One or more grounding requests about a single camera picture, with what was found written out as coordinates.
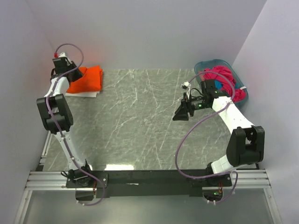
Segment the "orange t-shirt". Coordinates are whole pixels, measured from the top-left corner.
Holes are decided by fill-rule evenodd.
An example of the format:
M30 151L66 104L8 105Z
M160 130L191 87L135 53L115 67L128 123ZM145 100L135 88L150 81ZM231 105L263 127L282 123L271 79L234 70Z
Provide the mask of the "orange t-shirt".
M93 67L80 67L83 76L71 83L67 93L96 92L102 90L103 69L97 65Z

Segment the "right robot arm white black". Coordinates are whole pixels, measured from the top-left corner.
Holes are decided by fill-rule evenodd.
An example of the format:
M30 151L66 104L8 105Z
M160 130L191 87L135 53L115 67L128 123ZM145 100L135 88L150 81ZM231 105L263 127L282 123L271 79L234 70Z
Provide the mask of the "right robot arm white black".
M213 80L205 80L200 84L202 94L198 97L191 96L191 83L184 82L181 85L186 92L172 119L188 121L197 110L213 109L212 115L219 115L231 134L226 154L211 162L204 176L188 175L179 168L177 162L175 166L177 171L186 178L205 179L208 185L216 186L221 178L231 174L237 168L263 160L265 130L245 118L234 104L233 97L225 90L218 90Z

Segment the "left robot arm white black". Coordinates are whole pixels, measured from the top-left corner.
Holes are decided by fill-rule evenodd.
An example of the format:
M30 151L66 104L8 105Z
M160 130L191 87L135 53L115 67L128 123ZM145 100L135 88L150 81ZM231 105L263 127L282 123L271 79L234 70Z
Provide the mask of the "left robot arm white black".
M52 61L51 86L44 97L36 100L36 104L44 128L55 136L67 158L69 171L62 171L61 175L67 178L70 186L87 188L93 184L93 175L87 160L78 153L71 132L73 116L65 99L70 84L83 74L65 53L55 54Z

